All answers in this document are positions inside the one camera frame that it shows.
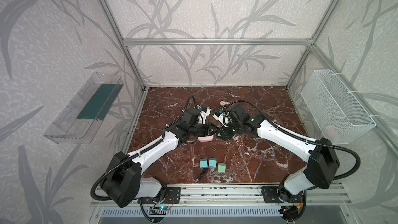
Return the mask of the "pink square power strip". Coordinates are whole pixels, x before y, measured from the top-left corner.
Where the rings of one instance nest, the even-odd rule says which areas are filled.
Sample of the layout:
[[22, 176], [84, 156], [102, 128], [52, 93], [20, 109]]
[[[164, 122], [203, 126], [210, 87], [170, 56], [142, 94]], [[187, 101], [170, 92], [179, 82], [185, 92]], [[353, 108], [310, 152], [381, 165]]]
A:
[[198, 141], [202, 142], [202, 143], [207, 143], [207, 142], [211, 142], [214, 139], [214, 135], [211, 136], [204, 136], [204, 137], [198, 137]]

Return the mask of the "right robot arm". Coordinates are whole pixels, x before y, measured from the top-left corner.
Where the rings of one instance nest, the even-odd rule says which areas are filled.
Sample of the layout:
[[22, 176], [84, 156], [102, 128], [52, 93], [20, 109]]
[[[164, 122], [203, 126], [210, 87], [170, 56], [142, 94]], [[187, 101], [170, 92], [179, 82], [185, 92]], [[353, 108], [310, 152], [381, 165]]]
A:
[[[261, 111], [249, 115], [239, 102], [217, 110], [214, 118], [222, 124], [216, 135], [225, 141], [237, 134], [252, 134], [279, 145], [306, 163], [305, 167], [281, 181], [277, 190], [280, 198], [295, 196], [314, 187], [328, 189], [333, 181], [354, 174], [361, 165], [361, 158], [355, 151], [333, 145], [326, 138], [316, 140], [290, 131], [269, 120]], [[340, 167], [337, 151], [346, 152], [355, 160], [352, 168], [341, 175], [336, 173]]]

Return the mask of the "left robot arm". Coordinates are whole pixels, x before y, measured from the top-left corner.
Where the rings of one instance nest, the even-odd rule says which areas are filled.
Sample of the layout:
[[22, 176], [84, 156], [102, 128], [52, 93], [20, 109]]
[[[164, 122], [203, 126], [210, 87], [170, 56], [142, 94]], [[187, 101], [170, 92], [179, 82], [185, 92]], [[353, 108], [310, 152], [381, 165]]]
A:
[[112, 200], [121, 208], [140, 198], [162, 199], [166, 184], [153, 177], [143, 178], [144, 172], [191, 136], [208, 137], [217, 130], [218, 127], [210, 122], [192, 126], [173, 124], [167, 126], [162, 135], [148, 145], [128, 154], [115, 154], [106, 172], [92, 186], [91, 198], [96, 201]]

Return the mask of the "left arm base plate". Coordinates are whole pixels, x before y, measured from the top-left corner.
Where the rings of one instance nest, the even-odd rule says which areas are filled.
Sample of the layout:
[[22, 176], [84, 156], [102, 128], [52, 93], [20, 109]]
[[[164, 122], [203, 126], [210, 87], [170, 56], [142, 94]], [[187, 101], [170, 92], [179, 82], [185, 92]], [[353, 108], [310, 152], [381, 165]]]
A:
[[141, 202], [143, 204], [155, 204], [155, 203], [164, 203], [164, 204], [178, 204], [181, 197], [181, 188], [180, 187], [169, 187], [167, 186], [164, 189], [161, 189], [160, 193], [154, 198], [141, 198]]

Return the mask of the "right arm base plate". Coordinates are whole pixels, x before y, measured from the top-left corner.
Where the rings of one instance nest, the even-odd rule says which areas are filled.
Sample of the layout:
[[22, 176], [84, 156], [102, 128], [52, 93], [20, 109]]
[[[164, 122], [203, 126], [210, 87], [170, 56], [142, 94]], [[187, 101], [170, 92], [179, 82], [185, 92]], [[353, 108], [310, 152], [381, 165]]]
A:
[[262, 186], [261, 194], [265, 203], [287, 203], [287, 204], [299, 204], [302, 202], [303, 192], [299, 192], [297, 195], [291, 194], [282, 186]]

